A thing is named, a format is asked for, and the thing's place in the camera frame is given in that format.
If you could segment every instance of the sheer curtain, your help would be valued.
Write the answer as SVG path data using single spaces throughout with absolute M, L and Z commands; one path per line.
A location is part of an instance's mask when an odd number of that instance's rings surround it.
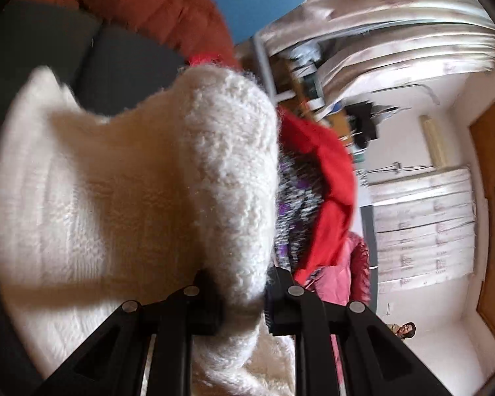
M 473 272 L 475 205 L 469 169 L 370 186 L 379 293 Z

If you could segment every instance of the person's hair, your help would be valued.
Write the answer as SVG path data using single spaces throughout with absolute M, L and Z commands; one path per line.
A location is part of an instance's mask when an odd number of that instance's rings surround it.
M 412 329 L 410 332 L 403 334 L 402 339 L 404 339 L 404 340 L 405 340 L 405 338 L 412 338 L 416 334 L 416 325 L 412 321 L 404 324 L 404 326 L 408 326 L 408 325 L 411 325 Z

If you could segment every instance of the cream knit sweater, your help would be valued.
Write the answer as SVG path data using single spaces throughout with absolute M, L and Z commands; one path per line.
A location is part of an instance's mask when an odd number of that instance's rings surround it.
M 195 393 L 293 394 L 291 339 L 261 325 L 277 154 L 273 106 L 232 71 L 190 68 L 110 119 L 35 70 L 0 139 L 0 292 L 41 373 L 205 266 L 227 314 L 195 341 Z

